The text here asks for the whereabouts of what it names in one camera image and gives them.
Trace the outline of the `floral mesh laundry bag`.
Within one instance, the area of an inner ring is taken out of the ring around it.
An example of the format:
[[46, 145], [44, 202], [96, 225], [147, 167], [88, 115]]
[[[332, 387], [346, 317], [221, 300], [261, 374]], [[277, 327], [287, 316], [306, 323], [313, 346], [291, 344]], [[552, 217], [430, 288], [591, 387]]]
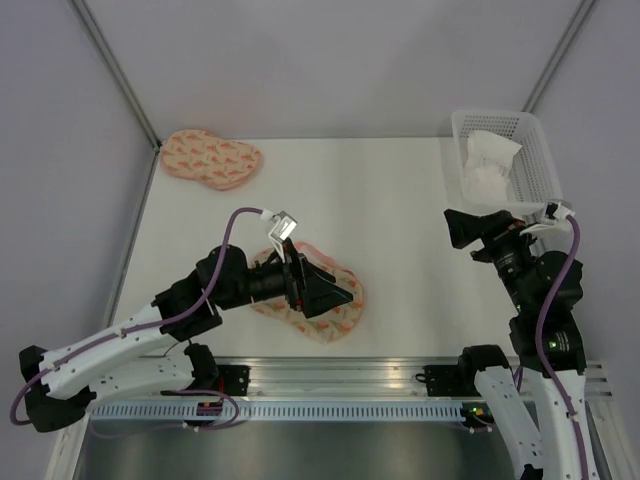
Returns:
[[310, 319], [307, 319], [302, 312], [292, 310], [284, 297], [252, 304], [251, 308], [258, 314], [276, 319], [314, 341], [322, 344], [335, 342], [353, 331], [361, 320], [365, 301], [363, 285], [353, 271], [341, 266], [313, 245], [300, 241], [295, 243], [295, 248], [313, 265], [333, 275], [336, 284], [349, 291], [353, 295], [353, 300]]

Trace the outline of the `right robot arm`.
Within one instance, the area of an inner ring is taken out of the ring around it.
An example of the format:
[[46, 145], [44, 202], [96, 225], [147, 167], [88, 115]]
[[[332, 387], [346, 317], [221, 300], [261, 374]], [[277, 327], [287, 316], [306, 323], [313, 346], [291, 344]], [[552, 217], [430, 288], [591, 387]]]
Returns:
[[506, 210], [473, 215], [447, 209], [454, 248], [492, 265], [516, 315], [509, 337], [512, 369], [497, 345], [463, 349], [456, 381], [485, 401], [517, 479], [596, 479], [586, 412], [586, 354], [572, 310], [583, 297], [581, 231], [574, 212], [549, 203], [528, 224]]

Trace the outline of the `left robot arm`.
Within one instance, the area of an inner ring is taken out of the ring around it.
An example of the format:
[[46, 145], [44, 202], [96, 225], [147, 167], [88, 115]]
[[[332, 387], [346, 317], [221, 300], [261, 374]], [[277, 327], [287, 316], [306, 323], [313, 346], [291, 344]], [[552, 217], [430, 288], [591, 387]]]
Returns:
[[219, 368], [194, 337], [221, 326], [225, 310], [271, 299], [310, 319], [352, 302], [354, 294], [292, 242], [282, 255], [254, 264], [240, 248], [219, 246], [123, 322], [57, 350], [23, 349], [25, 385], [14, 402], [25, 408], [22, 422], [48, 433], [116, 399], [213, 394]]

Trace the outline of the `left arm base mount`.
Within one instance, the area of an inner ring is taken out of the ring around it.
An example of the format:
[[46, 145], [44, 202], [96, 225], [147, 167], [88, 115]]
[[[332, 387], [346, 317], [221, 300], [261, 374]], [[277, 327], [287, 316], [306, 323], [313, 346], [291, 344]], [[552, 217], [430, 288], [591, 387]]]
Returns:
[[[247, 365], [219, 365], [217, 373], [204, 379], [193, 380], [187, 387], [188, 392], [195, 390], [216, 390], [230, 396], [245, 396], [250, 382], [250, 367]], [[217, 416], [229, 402], [220, 397], [200, 401], [196, 413], [200, 417]]]

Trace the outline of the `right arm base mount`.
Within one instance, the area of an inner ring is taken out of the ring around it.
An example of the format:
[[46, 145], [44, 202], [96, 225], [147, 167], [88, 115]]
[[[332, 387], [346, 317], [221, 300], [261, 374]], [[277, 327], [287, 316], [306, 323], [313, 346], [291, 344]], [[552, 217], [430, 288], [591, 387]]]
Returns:
[[425, 386], [431, 398], [479, 397], [473, 382], [467, 379], [457, 365], [425, 365], [414, 379]]

